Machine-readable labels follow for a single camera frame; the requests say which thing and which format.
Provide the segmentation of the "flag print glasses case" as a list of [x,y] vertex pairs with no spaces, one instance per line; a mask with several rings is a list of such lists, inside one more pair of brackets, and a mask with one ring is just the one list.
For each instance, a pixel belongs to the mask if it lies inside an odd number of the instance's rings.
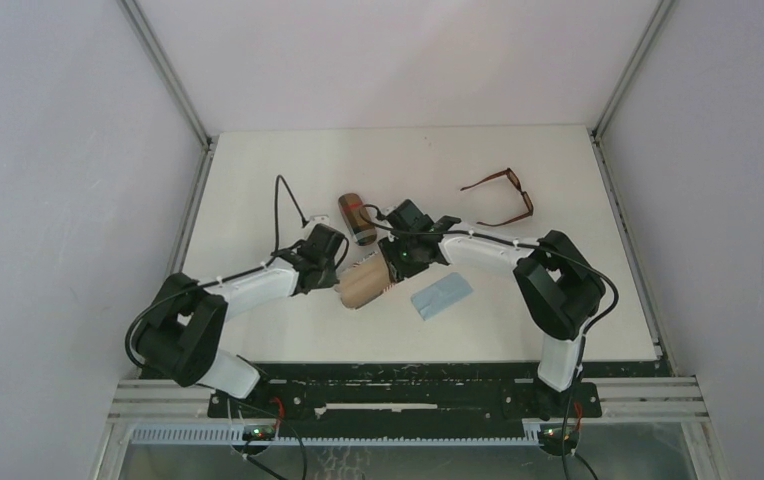
[[339,275],[336,291],[347,309],[367,305],[394,285],[388,263],[380,252],[373,252]]

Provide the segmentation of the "brown striped glasses case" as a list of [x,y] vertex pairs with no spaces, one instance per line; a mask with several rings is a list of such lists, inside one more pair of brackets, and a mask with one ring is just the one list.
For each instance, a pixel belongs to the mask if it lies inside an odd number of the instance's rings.
[[366,220],[367,210],[363,199],[356,193],[345,193],[337,202],[354,242],[361,247],[373,245],[378,234],[376,228]]

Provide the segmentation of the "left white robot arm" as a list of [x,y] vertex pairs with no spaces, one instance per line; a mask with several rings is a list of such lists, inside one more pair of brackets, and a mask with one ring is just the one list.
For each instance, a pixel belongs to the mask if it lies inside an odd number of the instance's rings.
[[210,282],[184,273],[169,276],[126,334],[127,354],[181,387],[205,386],[246,398],[258,369],[220,347],[225,323],[276,300],[331,289],[346,237],[322,223],[305,238],[275,250],[263,264]]

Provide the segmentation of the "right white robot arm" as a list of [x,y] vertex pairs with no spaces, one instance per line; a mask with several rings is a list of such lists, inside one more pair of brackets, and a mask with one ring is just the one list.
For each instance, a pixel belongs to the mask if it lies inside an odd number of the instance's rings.
[[619,292],[565,233],[551,230],[536,240],[489,233],[458,217],[434,220],[410,200],[389,213],[361,217],[386,232],[379,248],[397,281],[433,264],[467,265],[513,279],[544,335],[538,384],[563,393],[580,380],[587,334],[615,309]]

